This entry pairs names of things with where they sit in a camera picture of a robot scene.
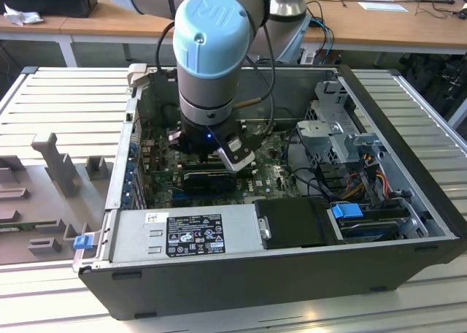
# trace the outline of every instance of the power supply label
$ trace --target power supply label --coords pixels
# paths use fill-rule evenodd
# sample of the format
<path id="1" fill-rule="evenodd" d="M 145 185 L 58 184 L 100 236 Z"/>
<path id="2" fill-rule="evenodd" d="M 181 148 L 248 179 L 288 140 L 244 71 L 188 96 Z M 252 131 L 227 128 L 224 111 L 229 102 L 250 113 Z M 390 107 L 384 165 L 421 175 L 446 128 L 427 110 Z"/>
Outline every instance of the power supply label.
<path id="1" fill-rule="evenodd" d="M 166 234 L 166 255 L 171 258 L 225 253 L 220 214 L 167 218 Z"/>

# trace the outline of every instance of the ur logo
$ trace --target ur logo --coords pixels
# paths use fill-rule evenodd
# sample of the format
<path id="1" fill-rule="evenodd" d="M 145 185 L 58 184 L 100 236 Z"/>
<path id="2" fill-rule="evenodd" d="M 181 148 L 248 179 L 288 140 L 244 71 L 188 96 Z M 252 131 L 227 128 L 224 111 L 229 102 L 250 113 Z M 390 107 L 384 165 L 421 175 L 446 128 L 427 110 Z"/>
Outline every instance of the ur logo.
<path id="1" fill-rule="evenodd" d="M 227 25 L 233 11 L 210 1 L 200 0 L 196 14 L 203 19 L 212 20 L 216 26 L 222 28 Z"/>

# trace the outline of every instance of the white sheet of paper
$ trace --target white sheet of paper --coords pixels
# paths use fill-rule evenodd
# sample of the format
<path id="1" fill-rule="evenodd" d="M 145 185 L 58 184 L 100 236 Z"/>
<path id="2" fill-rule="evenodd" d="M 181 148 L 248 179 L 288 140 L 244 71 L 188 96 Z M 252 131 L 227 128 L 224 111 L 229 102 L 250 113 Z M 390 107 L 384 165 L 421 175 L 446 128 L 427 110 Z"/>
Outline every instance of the white sheet of paper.
<path id="1" fill-rule="evenodd" d="M 367 10 L 385 10 L 389 12 L 408 12 L 408 10 L 402 7 L 400 4 L 371 3 L 371 2 L 358 2 L 358 4 Z"/>

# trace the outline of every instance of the wooden desk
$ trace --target wooden desk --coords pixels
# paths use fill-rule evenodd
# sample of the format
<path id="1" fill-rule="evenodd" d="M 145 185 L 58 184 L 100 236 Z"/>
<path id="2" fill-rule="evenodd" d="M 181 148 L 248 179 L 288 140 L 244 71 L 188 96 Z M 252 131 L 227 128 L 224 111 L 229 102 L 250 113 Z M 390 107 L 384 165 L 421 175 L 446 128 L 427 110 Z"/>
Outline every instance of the wooden desk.
<path id="1" fill-rule="evenodd" d="M 384 12 L 365 10 L 355 0 L 345 0 L 347 8 L 339 0 L 320 1 L 326 24 L 333 30 L 338 50 L 375 50 L 408 53 L 464 54 L 467 51 L 467 21 L 448 16 L 437 19 L 426 12 L 416 15 L 417 3 L 400 5 L 408 12 Z M 421 3 L 423 9 L 437 15 L 431 3 Z M 459 11 L 463 2 L 436 4 L 438 8 Z M 309 4 L 314 15 L 320 11 L 315 3 Z M 313 48 L 323 41 L 320 29 L 310 29 L 304 38 Z"/>
<path id="2" fill-rule="evenodd" d="M 364 10 L 355 1 L 321 0 L 326 24 L 335 34 L 335 50 L 365 50 L 398 53 L 464 54 L 467 51 L 467 21 L 448 17 L 436 19 L 428 13 L 415 15 L 417 3 L 401 5 L 408 12 Z M 431 4 L 421 4 L 433 10 Z M 455 5 L 437 4 L 458 11 Z M 316 4 L 310 4 L 319 15 Z M 45 17 L 45 22 L 31 26 L 15 26 L 0 18 L 0 39 L 53 41 L 60 45 L 67 66 L 77 66 L 75 42 L 122 43 L 125 57 L 130 59 L 128 44 L 154 45 L 169 20 L 151 15 L 138 15 L 117 7 L 110 0 L 99 0 L 89 18 Z M 165 43 L 170 43 L 170 36 Z M 323 42 L 323 32 L 310 29 L 304 38 L 307 52 L 314 52 Z"/>
<path id="3" fill-rule="evenodd" d="M 24 32 L 24 33 L 38 33 L 38 34 L 59 34 L 60 27 L 67 17 L 54 17 L 46 16 L 42 17 L 44 21 L 38 24 L 24 24 L 24 26 L 19 26 L 16 24 L 11 24 L 3 16 L 0 17 L 0 33 L 1 32 Z"/>
<path id="4" fill-rule="evenodd" d="M 67 18 L 60 30 L 71 35 L 159 37 L 168 23 L 168 19 L 139 15 L 110 0 L 99 0 L 89 18 Z"/>

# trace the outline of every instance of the blue drive latch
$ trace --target blue drive latch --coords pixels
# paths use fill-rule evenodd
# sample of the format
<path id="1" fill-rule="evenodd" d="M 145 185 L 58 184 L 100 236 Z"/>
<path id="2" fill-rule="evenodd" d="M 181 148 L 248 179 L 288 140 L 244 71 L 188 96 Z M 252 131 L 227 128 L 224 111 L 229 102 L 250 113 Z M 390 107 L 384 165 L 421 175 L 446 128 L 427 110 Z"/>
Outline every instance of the blue drive latch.
<path id="1" fill-rule="evenodd" d="M 358 204 L 343 203 L 331 208 L 337 218 L 362 218 L 363 213 Z"/>
<path id="2" fill-rule="evenodd" d="M 78 249 L 92 249 L 93 248 L 94 236 L 84 234 L 74 238 L 73 248 Z"/>

